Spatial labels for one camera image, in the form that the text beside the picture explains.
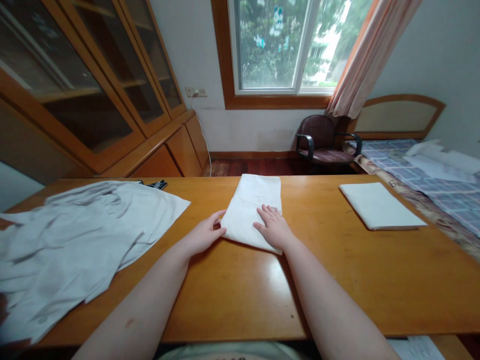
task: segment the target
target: electric socket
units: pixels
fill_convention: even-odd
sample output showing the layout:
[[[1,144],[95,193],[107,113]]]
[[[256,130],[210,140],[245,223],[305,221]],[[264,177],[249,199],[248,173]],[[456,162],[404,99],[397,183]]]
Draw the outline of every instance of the electric socket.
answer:
[[[207,91],[205,89],[185,86],[185,92],[188,98],[191,98],[195,94],[195,91],[198,92],[198,95],[197,95],[198,98],[207,97]]]

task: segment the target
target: bed sheet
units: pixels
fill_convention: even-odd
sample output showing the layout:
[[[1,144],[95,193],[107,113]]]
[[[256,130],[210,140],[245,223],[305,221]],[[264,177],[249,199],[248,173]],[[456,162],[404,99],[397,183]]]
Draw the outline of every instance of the bed sheet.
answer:
[[[355,161],[394,188],[480,263],[480,181],[469,184],[432,178],[388,157],[392,150],[406,152],[416,143],[413,139],[364,141]],[[354,141],[346,141],[343,147],[355,152]]]

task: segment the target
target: folded white cloth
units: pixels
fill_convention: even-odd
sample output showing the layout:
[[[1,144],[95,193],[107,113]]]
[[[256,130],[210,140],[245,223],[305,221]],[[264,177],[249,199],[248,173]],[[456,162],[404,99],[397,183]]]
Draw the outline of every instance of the folded white cloth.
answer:
[[[427,226],[380,183],[340,185],[350,205],[370,230],[409,230]]]
[[[221,226],[226,228],[224,237],[281,255],[282,251],[270,245],[253,227],[254,222],[265,224],[257,212],[262,204],[273,206],[282,213],[281,186],[277,176],[243,174],[221,219]]]
[[[190,205],[132,181],[102,181],[46,199],[29,212],[0,214],[0,292],[9,315],[1,343],[37,343],[70,309],[108,289]]]

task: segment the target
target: curtain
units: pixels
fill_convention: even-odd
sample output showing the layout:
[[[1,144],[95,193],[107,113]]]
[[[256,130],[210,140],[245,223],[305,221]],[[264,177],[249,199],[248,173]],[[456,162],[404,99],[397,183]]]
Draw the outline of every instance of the curtain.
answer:
[[[326,108],[355,119],[373,90],[397,41],[422,0],[373,0],[340,81]]]

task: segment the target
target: power cord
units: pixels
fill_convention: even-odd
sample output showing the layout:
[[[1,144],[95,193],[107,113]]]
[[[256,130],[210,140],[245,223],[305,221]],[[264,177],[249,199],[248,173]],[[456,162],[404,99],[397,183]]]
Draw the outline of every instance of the power cord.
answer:
[[[195,111],[196,116],[198,118],[198,122],[200,123],[200,132],[201,132],[201,135],[203,136],[203,139],[205,140],[206,150],[208,151],[208,160],[210,161],[210,175],[208,177],[211,178],[212,177],[212,158],[210,157],[209,143],[207,142],[207,139],[205,138],[204,129],[202,127],[202,122],[200,121],[200,115],[197,112],[197,110],[195,110],[195,108],[194,108],[194,98],[198,97],[199,94],[200,93],[199,93],[198,90],[195,90],[193,92],[193,94],[191,95],[191,98],[190,98],[190,107],[193,109],[193,111]]]

